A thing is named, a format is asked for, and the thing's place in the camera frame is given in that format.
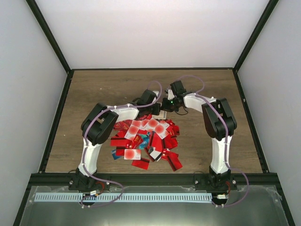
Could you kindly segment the black front frame rail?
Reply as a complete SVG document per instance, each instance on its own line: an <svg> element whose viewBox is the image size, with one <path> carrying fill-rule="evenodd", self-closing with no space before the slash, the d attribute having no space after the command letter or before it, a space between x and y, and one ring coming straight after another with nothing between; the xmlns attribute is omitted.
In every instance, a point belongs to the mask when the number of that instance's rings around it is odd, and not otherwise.
<svg viewBox="0 0 301 226"><path fill-rule="evenodd" d="M209 175L202 173L192 174L97 174L97 177L108 180L104 182L107 190L115 181L123 186L192 186L197 190L222 190L225 184L214 187L209 182ZM276 173L248 173L250 185L275 185L280 186ZM68 186L71 190L88 191L102 186L96 182L83 183L74 173L36 173L32 174L28 186Z"/></svg>

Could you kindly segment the beige leather card holder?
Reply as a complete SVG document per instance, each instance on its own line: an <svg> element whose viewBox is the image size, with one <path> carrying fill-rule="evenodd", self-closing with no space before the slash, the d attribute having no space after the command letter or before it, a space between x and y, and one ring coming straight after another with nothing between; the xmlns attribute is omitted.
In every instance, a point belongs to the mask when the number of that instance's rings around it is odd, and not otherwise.
<svg viewBox="0 0 301 226"><path fill-rule="evenodd" d="M167 116L166 111L160 111L159 115L152 115L152 118L158 119L158 120L165 120Z"/></svg>

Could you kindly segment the white pink gradient card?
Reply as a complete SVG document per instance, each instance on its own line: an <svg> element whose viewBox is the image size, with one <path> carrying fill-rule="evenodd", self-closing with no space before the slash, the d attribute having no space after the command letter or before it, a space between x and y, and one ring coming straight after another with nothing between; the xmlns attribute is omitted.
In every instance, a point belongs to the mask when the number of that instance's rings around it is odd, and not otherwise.
<svg viewBox="0 0 301 226"><path fill-rule="evenodd" d="M141 125L141 121L133 120L131 125L129 126L129 129L127 130L127 132L125 134L125 138L133 141L137 135L140 125Z"/></svg>

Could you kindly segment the red card bottom right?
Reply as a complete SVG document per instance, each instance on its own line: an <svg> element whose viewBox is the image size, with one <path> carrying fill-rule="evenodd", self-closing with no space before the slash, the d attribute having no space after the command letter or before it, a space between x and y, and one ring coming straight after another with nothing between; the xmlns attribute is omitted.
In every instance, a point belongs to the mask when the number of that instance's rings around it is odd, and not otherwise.
<svg viewBox="0 0 301 226"><path fill-rule="evenodd" d="M177 171L182 168L182 164L178 158L178 154L173 152L165 152L161 157L163 160L166 160L173 171Z"/></svg>

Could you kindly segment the red card bottom centre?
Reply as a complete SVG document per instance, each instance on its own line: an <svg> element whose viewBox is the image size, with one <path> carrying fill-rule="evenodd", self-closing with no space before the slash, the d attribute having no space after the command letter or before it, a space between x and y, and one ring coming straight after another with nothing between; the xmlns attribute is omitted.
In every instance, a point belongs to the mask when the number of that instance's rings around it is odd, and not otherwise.
<svg viewBox="0 0 301 226"><path fill-rule="evenodd" d="M146 158L141 158L140 160L133 160L132 166L147 170L150 164L150 160Z"/></svg>

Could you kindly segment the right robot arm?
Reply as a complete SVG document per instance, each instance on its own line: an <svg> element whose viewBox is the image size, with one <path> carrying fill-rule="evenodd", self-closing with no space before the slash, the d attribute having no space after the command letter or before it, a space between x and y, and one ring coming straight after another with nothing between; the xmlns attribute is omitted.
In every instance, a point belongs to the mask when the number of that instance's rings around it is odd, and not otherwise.
<svg viewBox="0 0 301 226"><path fill-rule="evenodd" d="M171 83L166 94L167 97L162 101L162 110L176 112L183 107L203 114L206 132L212 139L212 161L208 180L213 189L221 189L230 180L230 143L237 128L237 121L227 99L188 92L181 81Z"/></svg>

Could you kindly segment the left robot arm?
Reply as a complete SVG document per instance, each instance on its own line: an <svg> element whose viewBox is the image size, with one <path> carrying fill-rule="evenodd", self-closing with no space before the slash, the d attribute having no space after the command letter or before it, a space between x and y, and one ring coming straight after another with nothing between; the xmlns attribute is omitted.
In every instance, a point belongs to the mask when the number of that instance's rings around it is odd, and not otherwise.
<svg viewBox="0 0 301 226"><path fill-rule="evenodd" d="M142 96L119 106L98 103L82 122L83 152L75 177L75 188L91 190L96 185L97 159L103 143L109 138L114 125L125 120L137 120L150 114L159 114L161 91L146 89Z"/></svg>

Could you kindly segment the white red circle card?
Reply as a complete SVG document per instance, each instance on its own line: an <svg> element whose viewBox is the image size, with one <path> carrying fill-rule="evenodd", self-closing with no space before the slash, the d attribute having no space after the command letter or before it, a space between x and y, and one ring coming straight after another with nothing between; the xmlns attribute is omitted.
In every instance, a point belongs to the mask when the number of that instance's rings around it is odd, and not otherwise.
<svg viewBox="0 0 301 226"><path fill-rule="evenodd" d="M169 135L169 129L171 125L167 123L166 121L159 121L156 125L154 131L155 133L161 138L164 139Z"/></svg>

